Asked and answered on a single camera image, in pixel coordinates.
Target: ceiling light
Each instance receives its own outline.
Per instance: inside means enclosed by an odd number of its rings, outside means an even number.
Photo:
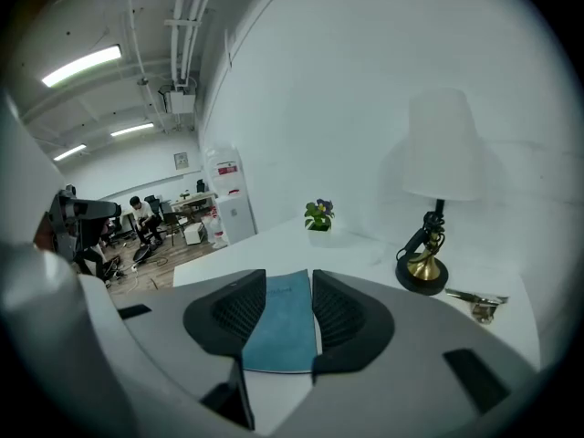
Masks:
[[[137,127],[131,127],[127,128],[126,130],[116,131],[115,133],[111,133],[111,136],[125,135],[126,133],[131,133],[132,131],[144,130],[145,128],[152,128],[153,126],[154,126],[153,123],[145,123],[144,125],[138,125]]]
[[[57,156],[53,161],[60,161],[61,159],[65,159],[67,156],[70,156],[71,154],[75,154],[77,151],[84,150],[85,148],[87,148],[87,145],[79,144],[79,146],[77,148],[73,148],[72,150],[69,150],[67,152],[63,152],[60,156]]]
[[[104,48],[99,52],[94,52],[93,54],[86,55],[75,60],[74,62],[68,63],[64,67],[59,68],[57,71],[53,71],[53,73],[43,78],[43,83],[51,88],[59,81],[72,77],[73,75],[79,73],[79,71],[95,67],[100,63],[109,62],[110,60],[115,60],[116,58],[120,57],[120,46]]]

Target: white pipe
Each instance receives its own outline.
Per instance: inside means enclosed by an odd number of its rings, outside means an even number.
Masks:
[[[181,19],[181,14],[183,13],[183,3],[184,0],[174,0],[174,12],[172,13],[172,18],[177,20]],[[171,33],[171,73],[172,81],[176,82],[178,79],[178,74],[176,72],[176,59],[178,57],[179,51],[179,27],[173,26]]]
[[[191,4],[191,11],[189,12],[189,19],[193,21],[197,14],[199,13],[199,4],[201,0],[193,0]],[[189,48],[191,46],[191,39],[193,37],[193,28],[191,26],[187,26],[186,34],[184,35],[184,43],[182,44],[182,64],[181,64],[181,78],[186,79],[186,69],[187,69],[187,54],[189,53]]]
[[[142,72],[144,79],[146,79],[146,81],[148,81],[148,78],[146,78],[146,71],[144,70],[144,65],[142,64],[142,58],[140,56],[140,49],[138,47],[138,36],[136,35],[136,25],[134,24],[134,12],[133,12],[133,8],[132,8],[131,0],[128,0],[128,13],[130,15],[130,30],[131,30],[132,39],[134,40],[134,48],[136,49],[136,57],[138,58],[138,65],[140,65],[140,71]],[[156,101],[154,100],[154,97],[152,95],[152,91],[150,89],[150,85],[148,83],[146,84],[146,90],[148,91],[148,95],[150,96],[150,102],[151,102],[152,106],[154,107],[154,110],[156,111],[156,115],[158,116],[158,121],[161,123],[162,129],[166,133],[167,132],[166,126],[164,125],[164,121],[162,120],[161,114],[156,107]]]
[[[197,21],[199,23],[201,23],[203,21],[203,15],[204,15],[204,9],[207,7],[207,4],[209,3],[209,0],[203,0],[201,2],[201,6],[199,7],[199,12],[197,13]],[[198,34],[198,27],[195,28],[193,37],[191,38],[191,46],[189,47],[189,57],[187,58],[188,61],[188,66],[187,66],[187,73],[191,73],[191,60],[193,59],[193,52],[194,52],[194,43],[196,41],[197,38],[197,34]]]

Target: white wall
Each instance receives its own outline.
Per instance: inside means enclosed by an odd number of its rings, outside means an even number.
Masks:
[[[273,0],[256,13],[233,69],[216,72],[202,142],[239,149],[258,230],[322,197],[353,232],[405,243],[433,206],[401,188],[408,101],[462,89],[488,192],[446,204],[442,258],[518,271],[546,330],[583,255],[584,138],[537,14],[524,0]]]
[[[177,152],[187,153],[188,169],[176,170]],[[194,192],[196,181],[203,178],[201,164],[194,134],[184,132],[123,139],[59,168],[66,182],[76,186],[79,198],[109,199],[128,208],[133,195],[162,194],[174,200],[184,190]]]

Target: man in white shirt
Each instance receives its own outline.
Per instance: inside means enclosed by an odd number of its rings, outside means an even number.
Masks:
[[[161,235],[156,230],[156,226],[161,223],[161,218],[152,212],[148,203],[142,203],[138,196],[133,196],[130,199],[130,206],[133,208],[132,213],[136,221],[136,234],[138,234],[140,241],[144,245],[148,244],[144,235],[150,230],[152,235],[154,235],[156,245],[161,245]]]

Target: black pants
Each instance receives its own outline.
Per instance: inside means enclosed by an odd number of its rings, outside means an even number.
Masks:
[[[81,253],[77,253],[73,259],[73,261],[78,264],[82,274],[93,276],[91,271],[89,271],[87,264],[85,263],[86,259],[95,263],[95,277],[101,279],[102,281],[105,280],[103,278],[103,258],[101,255],[92,248],[88,248]]]
[[[146,241],[146,238],[144,237],[149,231],[152,232],[152,235],[154,235],[154,238],[156,240],[162,240],[161,239],[161,235],[158,233],[158,231],[156,230],[156,226],[158,224],[161,223],[161,218],[158,217],[157,215],[155,215],[154,217],[152,217],[152,219],[150,221],[148,221],[146,224],[143,223],[143,221],[141,221],[141,230],[138,230],[138,228],[136,228],[136,234],[138,234],[138,238],[140,238],[140,241],[143,244],[148,244],[148,242]]]

